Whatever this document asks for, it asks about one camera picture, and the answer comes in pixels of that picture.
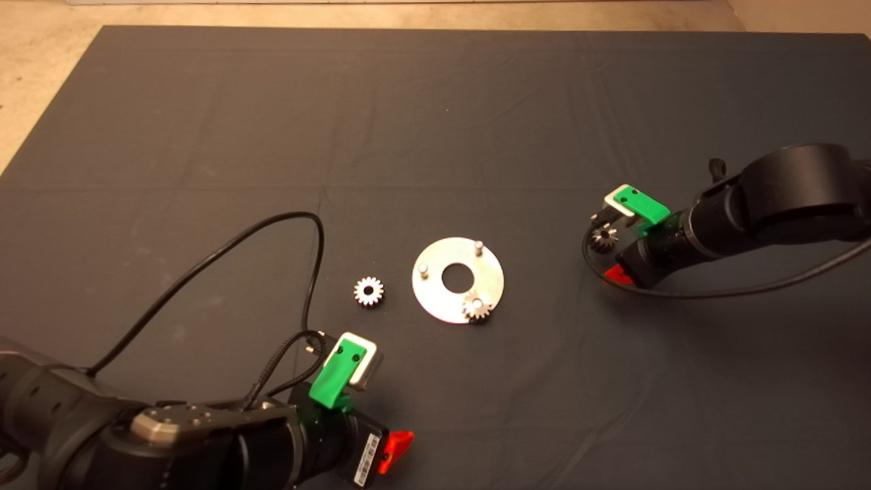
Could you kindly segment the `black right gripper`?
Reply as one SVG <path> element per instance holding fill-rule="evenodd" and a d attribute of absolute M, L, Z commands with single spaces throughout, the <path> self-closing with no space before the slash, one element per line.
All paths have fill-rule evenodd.
<path fill-rule="evenodd" d="M 678 270 L 700 263 L 700 251 L 687 237 L 687 213 L 674 213 L 648 229 L 616 255 L 604 275 L 613 282 L 651 289 Z"/>

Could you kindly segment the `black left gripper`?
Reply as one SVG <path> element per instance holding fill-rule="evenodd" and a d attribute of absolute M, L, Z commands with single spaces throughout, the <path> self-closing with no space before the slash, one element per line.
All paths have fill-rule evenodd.
<path fill-rule="evenodd" d="M 358 410 L 330 410 L 320 404 L 299 407 L 299 483 L 330 472 L 348 486 L 368 489 L 378 474 L 411 449 L 413 431 L 389 431 Z"/>

